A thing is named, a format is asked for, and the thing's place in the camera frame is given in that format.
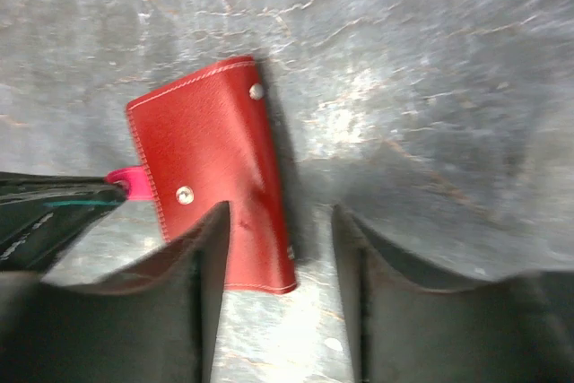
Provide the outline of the red leather card holder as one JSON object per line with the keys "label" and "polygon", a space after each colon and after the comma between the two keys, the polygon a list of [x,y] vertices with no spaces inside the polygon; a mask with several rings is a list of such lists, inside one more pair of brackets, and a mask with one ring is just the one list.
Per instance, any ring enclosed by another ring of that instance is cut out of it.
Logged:
{"label": "red leather card holder", "polygon": [[126,105],[139,164],[107,181],[152,201],[172,241],[214,205],[230,205],[225,286],[285,294],[297,286],[281,178],[253,57],[231,57]]}

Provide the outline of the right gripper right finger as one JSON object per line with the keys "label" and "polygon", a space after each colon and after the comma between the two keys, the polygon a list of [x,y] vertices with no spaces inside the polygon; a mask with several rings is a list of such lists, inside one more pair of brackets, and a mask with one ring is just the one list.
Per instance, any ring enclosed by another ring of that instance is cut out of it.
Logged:
{"label": "right gripper right finger", "polygon": [[572,381],[572,272],[474,279],[341,206],[332,236],[355,381]]}

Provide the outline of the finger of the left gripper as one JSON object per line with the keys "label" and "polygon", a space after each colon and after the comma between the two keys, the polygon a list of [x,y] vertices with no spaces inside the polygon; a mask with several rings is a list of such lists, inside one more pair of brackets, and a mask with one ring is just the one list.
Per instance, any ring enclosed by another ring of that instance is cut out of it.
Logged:
{"label": "finger of the left gripper", "polygon": [[104,178],[1,174],[1,270],[46,272],[126,201]]}

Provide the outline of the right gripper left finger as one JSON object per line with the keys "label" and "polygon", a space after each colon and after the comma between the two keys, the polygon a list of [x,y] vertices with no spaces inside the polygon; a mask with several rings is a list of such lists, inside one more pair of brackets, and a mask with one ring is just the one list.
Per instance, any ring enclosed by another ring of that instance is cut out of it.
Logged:
{"label": "right gripper left finger", "polygon": [[230,243],[230,206],[97,283],[1,274],[4,382],[207,382]]}

